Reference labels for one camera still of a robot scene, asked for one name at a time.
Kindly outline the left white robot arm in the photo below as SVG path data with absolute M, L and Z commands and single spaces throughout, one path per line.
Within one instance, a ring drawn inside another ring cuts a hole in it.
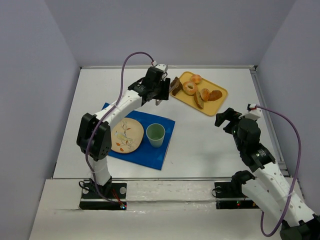
M 120 99 L 95 113 L 81 118 L 76 144 L 85 154 L 91 171 L 91 179 L 99 186 L 111 181 L 107 155 L 112 148 L 112 130 L 132 111 L 151 100 L 159 105 L 169 99 L 171 79 L 167 77 L 168 66 L 157 64 L 147 69 L 146 75 L 132 83 Z

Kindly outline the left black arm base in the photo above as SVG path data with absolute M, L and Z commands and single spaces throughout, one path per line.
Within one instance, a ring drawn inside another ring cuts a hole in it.
M 105 194 L 102 197 L 97 193 L 95 184 L 89 180 L 78 182 L 81 188 L 79 208 L 81 210 L 91 211 L 125 211 L 127 209 L 127 183 L 116 181 L 109 184 L 106 190 L 101 189 L 100 193 Z

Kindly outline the sugared ring donut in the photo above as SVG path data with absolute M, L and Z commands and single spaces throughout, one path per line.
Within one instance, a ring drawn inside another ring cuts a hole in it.
M 186 81 L 182 84 L 182 89 L 188 96 L 193 96 L 198 91 L 198 86 L 193 81 Z

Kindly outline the chocolate croissant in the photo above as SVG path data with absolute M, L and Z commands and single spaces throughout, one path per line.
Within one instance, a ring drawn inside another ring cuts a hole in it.
M 175 77 L 174 80 L 170 83 L 170 93 L 175 96 L 181 89 L 182 83 L 178 77 Z

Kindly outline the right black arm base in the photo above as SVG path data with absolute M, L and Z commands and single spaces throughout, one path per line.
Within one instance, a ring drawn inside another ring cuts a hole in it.
M 249 210 L 259 208 L 250 198 L 232 190 L 231 183 L 228 181 L 215 182 L 211 194 L 216 199 L 215 206 L 217 210 Z

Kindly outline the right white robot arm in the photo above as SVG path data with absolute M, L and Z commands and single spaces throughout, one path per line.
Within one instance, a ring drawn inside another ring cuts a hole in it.
M 251 199 L 262 211 L 276 220 L 271 237 L 279 231 L 283 240 L 318 240 L 320 217 L 309 208 L 294 191 L 297 177 L 289 183 L 282 174 L 276 159 L 260 142 L 261 130 L 257 120 L 262 115 L 262 106 L 249 104 L 242 114 L 228 108 L 215 117 L 215 126 L 224 121 L 224 131 L 233 136 L 242 162 L 249 168 L 238 171 L 230 181 L 230 187 L 238 194 Z

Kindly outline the metal serving tongs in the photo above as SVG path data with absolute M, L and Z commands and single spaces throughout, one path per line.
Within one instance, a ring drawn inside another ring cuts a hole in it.
M 156 100 L 155 100 L 155 105 L 156 105 L 156 106 L 159 106 L 159 105 L 161 104 L 161 102 L 162 102 L 162 100 L 156 99 Z

